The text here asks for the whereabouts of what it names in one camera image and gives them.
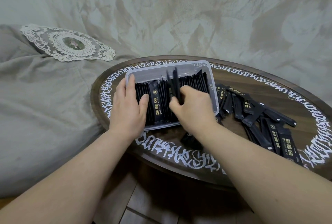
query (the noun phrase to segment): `forearm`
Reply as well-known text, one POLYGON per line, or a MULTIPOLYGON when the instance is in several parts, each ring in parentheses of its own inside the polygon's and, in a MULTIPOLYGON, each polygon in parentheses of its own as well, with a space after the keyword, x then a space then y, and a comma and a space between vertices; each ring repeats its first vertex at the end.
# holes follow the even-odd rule
POLYGON ((226 128, 197 136, 266 223, 332 223, 332 183, 226 128))
POLYGON ((0 211, 4 223, 91 223, 103 189, 129 142, 106 132, 0 211))

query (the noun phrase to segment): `left hand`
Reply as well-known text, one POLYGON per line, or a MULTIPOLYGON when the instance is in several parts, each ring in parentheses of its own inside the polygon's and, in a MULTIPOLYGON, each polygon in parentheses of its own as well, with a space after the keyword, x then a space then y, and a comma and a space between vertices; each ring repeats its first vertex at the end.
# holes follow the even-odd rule
POLYGON ((137 103, 135 76, 130 76, 127 87, 126 79, 123 78, 114 93, 109 132, 121 139, 124 137, 130 143, 138 138, 145 126, 148 103, 148 94, 142 96, 139 104, 137 103))

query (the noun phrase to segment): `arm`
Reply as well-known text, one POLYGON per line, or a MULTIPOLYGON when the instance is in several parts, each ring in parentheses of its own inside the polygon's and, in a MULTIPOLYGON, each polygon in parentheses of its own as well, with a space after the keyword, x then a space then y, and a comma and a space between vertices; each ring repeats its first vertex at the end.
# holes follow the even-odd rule
POLYGON ((143 131, 148 95, 138 105, 135 78, 114 94, 110 129, 0 211, 2 223, 91 224, 103 189, 133 139, 143 131))
POLYGON ((208 94, 188 86, 181 92, 184 105, 173 97, 170 108, 265 223, 332 223, 330 181, 218 125, 208 94))

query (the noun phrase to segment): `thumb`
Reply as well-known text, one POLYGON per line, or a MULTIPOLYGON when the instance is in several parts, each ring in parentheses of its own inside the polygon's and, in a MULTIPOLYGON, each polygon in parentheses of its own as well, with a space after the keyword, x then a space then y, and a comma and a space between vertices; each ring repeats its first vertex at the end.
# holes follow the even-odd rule
POLYGON ((175 96, 172 97, 171 102, 169 103, 169 108, 173 111, 173 113, 177 116, 180 113, 181 105, 175 96))
POLYGON ((149 95, 145 94, 139 100, 139 113, 146 115, 147 105, 149 104, 149 95))

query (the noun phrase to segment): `hand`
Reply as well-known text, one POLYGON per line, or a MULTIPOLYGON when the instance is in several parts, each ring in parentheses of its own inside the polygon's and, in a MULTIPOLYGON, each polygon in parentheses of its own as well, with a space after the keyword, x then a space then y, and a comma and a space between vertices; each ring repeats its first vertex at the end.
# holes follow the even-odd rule
POLYGON ((114 93, 109 132, 123 136, 130 142, 138 138, 145 126, 148 103, 148 94, 143 95, 137 103, 135 76, 130 76, 127 88, 126 79, 123 78, 114 93))
POLYGON ((189 86, 180 88, 185 96, 183 105, 176 97, 172 97, 169 108, 177 116, 182 127, 195 137, 216 124, 212 103, 208 93, 197 91, 189 86))

